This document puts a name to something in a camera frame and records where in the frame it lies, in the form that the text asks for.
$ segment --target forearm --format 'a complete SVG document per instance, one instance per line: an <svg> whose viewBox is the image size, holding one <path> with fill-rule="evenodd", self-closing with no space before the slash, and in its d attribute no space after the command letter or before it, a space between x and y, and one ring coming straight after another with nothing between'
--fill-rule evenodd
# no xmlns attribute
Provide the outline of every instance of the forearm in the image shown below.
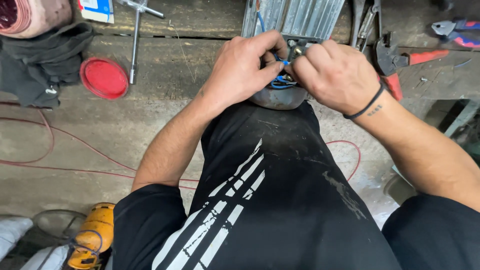
<svg viewBox="0 0 480 270"><path fill-rule="evenodd" d="M132 191L148 184L178 186L200 137L217 115L201 96L192 100L160 130L148 146L133 181Z"/></svg>
<svg viewBox="0 0 480 270"><path fill-rule="evenodd" d="M480 170L473 159L388 93L384 92L355 123L380 141L417 190L480 210Z"/></svg>

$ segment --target red lid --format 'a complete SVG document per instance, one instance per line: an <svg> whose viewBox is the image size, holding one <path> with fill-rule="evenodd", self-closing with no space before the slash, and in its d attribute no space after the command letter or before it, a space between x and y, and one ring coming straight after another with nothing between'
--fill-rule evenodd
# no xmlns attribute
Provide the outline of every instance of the red lid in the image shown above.
<svg viewBox="0 0 480 270"><path fill-rule="evenodd" d="M88 90L102 98L120 98L128 89L125 70L106 58L91 57L85 60L80 66L80 78Z"/></svg>

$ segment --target right hand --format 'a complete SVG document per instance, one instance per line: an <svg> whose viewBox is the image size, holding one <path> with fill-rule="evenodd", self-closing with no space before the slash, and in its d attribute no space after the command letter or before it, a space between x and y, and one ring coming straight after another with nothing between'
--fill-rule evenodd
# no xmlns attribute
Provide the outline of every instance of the right hand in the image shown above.
<svg viewBox="0 0 480 270"><path fill-rule="evenodd" d="M332 40L310 46L285 71L320 104L346 115L364 109L380 89L377 73L366 57Z"/></svg>

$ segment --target black wristband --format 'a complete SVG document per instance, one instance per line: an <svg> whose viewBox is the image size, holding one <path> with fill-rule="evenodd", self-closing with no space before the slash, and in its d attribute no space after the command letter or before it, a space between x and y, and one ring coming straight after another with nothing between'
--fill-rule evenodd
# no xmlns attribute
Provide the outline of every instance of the black wristband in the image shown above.
<svg viewBox="0 0 480 270"><path fill-rule="evenodd" d="M368 103L368 105L361 111L359 111L358 113L355 113L353 115L346 115L344 114L343 117L345 117L345 119L355 119L359 116L361 116L364 112L366 112L368 110L368 108L370 108L370 106L378 99L378 97L381 95L381 93L384 91L384 86L382 84L380 84L380 89L378 90L378 92L375 94L375 96L372 98L372 100Z"/></svg>

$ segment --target wire cutters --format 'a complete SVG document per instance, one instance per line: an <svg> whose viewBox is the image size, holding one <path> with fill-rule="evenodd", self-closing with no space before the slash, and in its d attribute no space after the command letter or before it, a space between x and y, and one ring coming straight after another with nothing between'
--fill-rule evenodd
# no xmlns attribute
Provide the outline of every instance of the wire cutters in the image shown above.
<svg viewBox="0 0 480 270"><path fill-rule="evenodd" d="M392 96L400 101L403 98L402 88L400 87L400 79L396 70L400 67L411 66L448 55L449 51L435 50L423 53L403 53L398 51L398 36L395 32L388 34L375 43L375 64L378 72L390 88Z"/></svg>
<svg viewBox="0 0 480 270"><path fill-rule="evenodd" d="M465 30L480 30L480 22L467 20L441 21L433 23L432 28L437 35L442 36L447 41L453 40L462 47L480 48L480 39L473 40L462 34L462 31Z"/></svg>

